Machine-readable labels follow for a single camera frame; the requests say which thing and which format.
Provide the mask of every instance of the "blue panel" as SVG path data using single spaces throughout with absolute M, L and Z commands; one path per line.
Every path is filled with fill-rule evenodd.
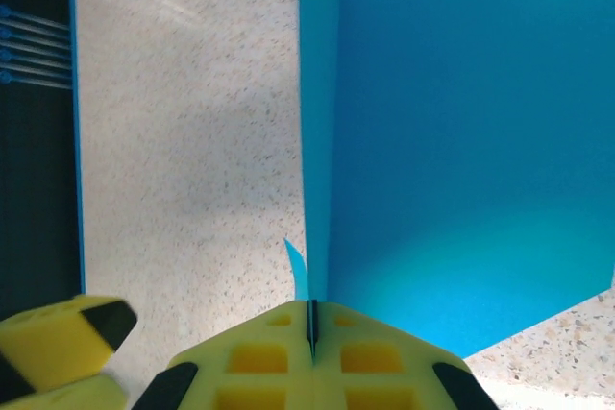
M 70 34 L 73 69 L 73 127 L 75 130 L 75 171 L 77 174 L 77 220 L 79 227 L 79 257 L 81 261 L 81 291 L 86 292 L 86 255 L 84 245 L 84 206 L 81 177 L 81 131 L 79 116 L 79 65 L 77 63 L 77 0 L 69 0 Z
M 327 296 L 339 0 L 299 0 L 301 132 L 309 294 Z
M 299 251 L 286 239 L 284 239 L 290 270 L 295 281 L 295 300 L 309 300 L 308 270 L 306 263 Z
M 341 0 L 329 291 L 461 356 L 610 285 L 613 0 Z

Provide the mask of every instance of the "black tip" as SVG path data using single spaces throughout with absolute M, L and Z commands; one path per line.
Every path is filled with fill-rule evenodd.
M 311 356 L 316 355 L 316 342 L 318 341 L 318 301 L 309 300 L 307 302 L 307 340 Z
M 444 362 L 434 364 L 433 371 L 457 410 L 498 410 L 472 374 Z
M 0 405 L 35 391 L 28 381 L 0 354 Z
M 113 301 L 81 311 L 87 321 L 118 350 L 136 324 L 136 314 L 125 301 Z
M 184 362 L 157 374 L 133 410 L 178 410 L 199 367 Z

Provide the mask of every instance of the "speckled floor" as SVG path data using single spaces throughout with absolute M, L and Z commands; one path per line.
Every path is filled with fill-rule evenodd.
M 293 296 L 296 2 L 78 0 L 87 289 L 140 314 L 111 362 L 133 399 L 179 350 Z M 607 292 L 469 363 L 503 409 L 615 408 L 614 323 Z

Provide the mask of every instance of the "square hole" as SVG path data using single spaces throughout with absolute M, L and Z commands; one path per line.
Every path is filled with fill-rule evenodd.
M 350 388 L 347 410 L 422 410 L 410 388 Z
M 335 324 L 337 326 L 354 326 L 355 321 L 345 316 L 335 316 Z
M 247 344 L 237 346 L 227 367 L 230 374 L 285 374 L 286 349 L 280 345 Z
M 270 321 L 267 321 L 269 326 L 289 326 L 291 323 L 289 314 L 282 314 L 281 316 L 274 317 Z
M 344 374 L 400 374 L 404 363 L 397 348 L 380 342 L 354 343 L 342 347 Z
M 216 393 L 215 410 L 285 410 L 286 393 L 279 388 L 224 388 Z

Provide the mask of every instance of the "yellow robot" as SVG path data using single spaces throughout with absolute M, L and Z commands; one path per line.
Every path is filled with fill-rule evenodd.
M 78 297 L 0 323 L 0 410 L 122 410 L 99 374 L 136 322 Z M 454 355 L 339 304 L 292 301 L 181 352 L 133 410 L 497 410 Z
M 331 302 L 292 301 L 186 350 L 133 410 L 497 410 L 465 363 Z

